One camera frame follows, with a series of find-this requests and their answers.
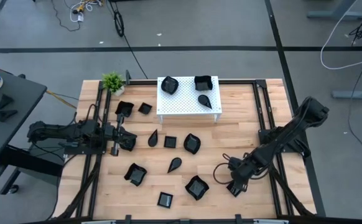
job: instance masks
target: wooden tabletop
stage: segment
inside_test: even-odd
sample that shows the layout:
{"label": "wooden tabletop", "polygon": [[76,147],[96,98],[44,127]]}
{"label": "wooden tabletop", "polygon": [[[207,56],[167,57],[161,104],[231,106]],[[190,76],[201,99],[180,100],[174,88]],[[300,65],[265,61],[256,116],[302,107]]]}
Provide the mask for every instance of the wooden tabletop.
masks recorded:
{"label": "wooden tabletop", "polygon": [[[77,108],[79,119],[85,119],[87,109],[95,102],[98,80],[85,80],[81,88]],[[289,103],[281,79],[268,79],[267,87],[277,126],[283,126],[291,120]],[[212,116],[168,116],[159,124],[156,116],[156,86],[127,86],[120,97],[111,98],[108,120],[116,125],[115,111],[120,100],[134,103],[132,115],[126,118],[123,127],[138,135],[132,152],[120,149],[119,156],[109,154],[113,142],[108,143],[107,153],[103,156],[98,184],[94,219],[124,219],[132,215],[133,219],[178,219],[178,218],[234,218],[241,214],[243,218],[275,218],[271,185],[268,176],[261,180],[250,180],[248,191],[231,195],[226,185],[217,184],[212,176],[213,169],[219,163],[226,162],[221,156],[242,157],[259,146],[259,121],[252,85],[220,85],[223,114],[218,123]],[[264,97],[260,91],[262,105]],[[105,93],[101,105],[104,105]],[[148,115],[138,112],[141,103],[152,105]],[[266,111],[266,126],[269,127]],[[149,136],[158,130],[159,142],[149,147]],[[195,154],[183,148],[185,137],[192,133],[202,141],[200,150]],[[176,136],[177,148],[164,148],[164,137]],[[304,162],[298,153],[283,153],[283,161],[290,188],[311,212],[315,206]],[[173,158],[180,157],[182,165],[167,173]],[[80,189],[81,175],[85,156],[79,155],[64,168],[59,187],[58,204],[54,216],[61,214]],[[124,179],[129,166],[136,163],[147,169],[139,187]],[[202,199],[196,201],[185,190],[190,179],[199,175],[209,186]],[[217,170],[218,179],[230,180],[230,171],[223,166]],[[280,187],[282,211],[285,203]],[[171,208],[157,206],[160,192],[172,194]],[[83,214],[88,210],[90,191],[85,197]]]}

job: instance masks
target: black teardrop-shaped object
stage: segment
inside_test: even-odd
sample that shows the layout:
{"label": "black teardrop-shaped object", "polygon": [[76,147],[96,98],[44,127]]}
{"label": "black teardrop-shaped object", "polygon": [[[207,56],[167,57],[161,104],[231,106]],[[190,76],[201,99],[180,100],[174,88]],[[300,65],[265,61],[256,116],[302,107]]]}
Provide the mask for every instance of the black teardrop-shaped object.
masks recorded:
{"label": "black teardrop-shaped object", "polygon": [[14,100],[11,97],[3,94],[0,100],[0,110],[12,102],[14,102]]}
{"label": "black teardrop-shaped object", "polygon": [[5,122],[16,113],[18,113],[18,110],[0,110],[0,122]]}
{"label": "black teardrop-shaped object", "polygon": [[195,155],[200,149],[200,139],[193,134],[189,134],[183,142],[183,147]]}
{"label": "black teardrop-shaped object", "polygon": [[148,145],[150,147],[155,147],[157,144],[157,129],[151,134],[148,139]]}
{"label": "black teardrop-shaped object", "polygon": [[206,95],[200,95],[198,97],[198,101],[201,105],[207,106],[208,108],[211,109],[210,100]]}
{"label": "black teardrop-shaped object", "polygon": [[178,158],[178,157],[174,158],[170,163],[170,167],[169,167],[169,170],[167,171],[167,173],[172,172],[176,168],[180,167],[181,163],[182,163],[182,160],[180,158]]}

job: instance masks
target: black bowl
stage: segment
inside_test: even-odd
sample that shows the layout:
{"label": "black bowl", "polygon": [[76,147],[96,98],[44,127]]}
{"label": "black bowl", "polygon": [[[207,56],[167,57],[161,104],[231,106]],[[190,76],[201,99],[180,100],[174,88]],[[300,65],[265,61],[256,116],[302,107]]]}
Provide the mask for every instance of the black bowl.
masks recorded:
{"label": "black bowl", "polygon": [[162,90],[166,93],[173,95],[179,87],[179,82],[172,77],[165,77],[162,81]]}
{"label": "black bowl", "polygon": [[211,82],[211,76],[204,75],[200,77],[195,77],[195,89],[198,91],[212,90],[213,83]]}

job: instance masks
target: gray floor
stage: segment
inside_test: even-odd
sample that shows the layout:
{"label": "gray floor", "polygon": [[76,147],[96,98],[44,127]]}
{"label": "gray floor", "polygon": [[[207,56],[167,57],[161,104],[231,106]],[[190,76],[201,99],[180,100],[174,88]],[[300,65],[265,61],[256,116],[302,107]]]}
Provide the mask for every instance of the gray floor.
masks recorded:
{"label": "gray floor", "polygon": [[[53,0],[66,26],[69,11]],[[335,21],[309,20],[314,9],[331,9],[339,1],[272,0],[282,43],[285,46],[321,46]],[[132,46],[251,45],[274,46],[271,26],[262,0],[145,0],[118,3]],[[362,11],[362,1],[354,9]],[[350,45],[345,34],[359,22],[343,22],[329,45]],[[81,30],[69,33],[59,27],[49,0],[8,0],[0,13],[0,48],[124,47],[107,8],[85,13]],[[325,211],[329,217],[362,218],[362,148],[347,126],[348,100],[331,98],[332,90],[350,90],[362,66],[331,71],[320,64],[319,52],[286,52],[299,103],[314,96],[328,106],[326,123],[307,131]],[[218,75],[223,78],[283,78],[277,52],[136,52],[149,78],[164,75]],[[362,60],[362,52],[325,52],[329,66]],[[129,52],[0,54],[0,67],[47,85],[54,92],[78,96],[82,80],[99,79],[102,73],[128,69],[143,78]],[[362,80],[358,85],[362,89]],[[49,108],[56,108],[47,113]],[[11,144],[28,147],[30,123],[67,123],[73,110],[45,95]],[[362,101],[353,103],[351,124],[362,139]],[[11,173],[0,179],[0,187]],[[55,186],[21,174],[19,193],[0,195],[0,223],[42,220],[52,211]]]}

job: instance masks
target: white pegboard shelf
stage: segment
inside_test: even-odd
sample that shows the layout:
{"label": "white pegboard shelf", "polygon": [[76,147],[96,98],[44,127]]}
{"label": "white pegboard shelf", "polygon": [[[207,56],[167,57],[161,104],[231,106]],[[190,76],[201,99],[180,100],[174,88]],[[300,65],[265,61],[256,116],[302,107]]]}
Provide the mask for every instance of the white pegboard shelf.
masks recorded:
{"label": "white pegboard shelf", "polygon": [[[165,77],[157,78],[157,110],[156,113],[162,121],[163,116],[213,114],[215,121],[222,114],[220,86],[218,77],[211,77],[213,89],[207,91],[195,90],[195,77],[172,77],[179,82],[177,91],[170,95],[161,89]],[[200,95],[210,99],[211,108],[198,102]]]}

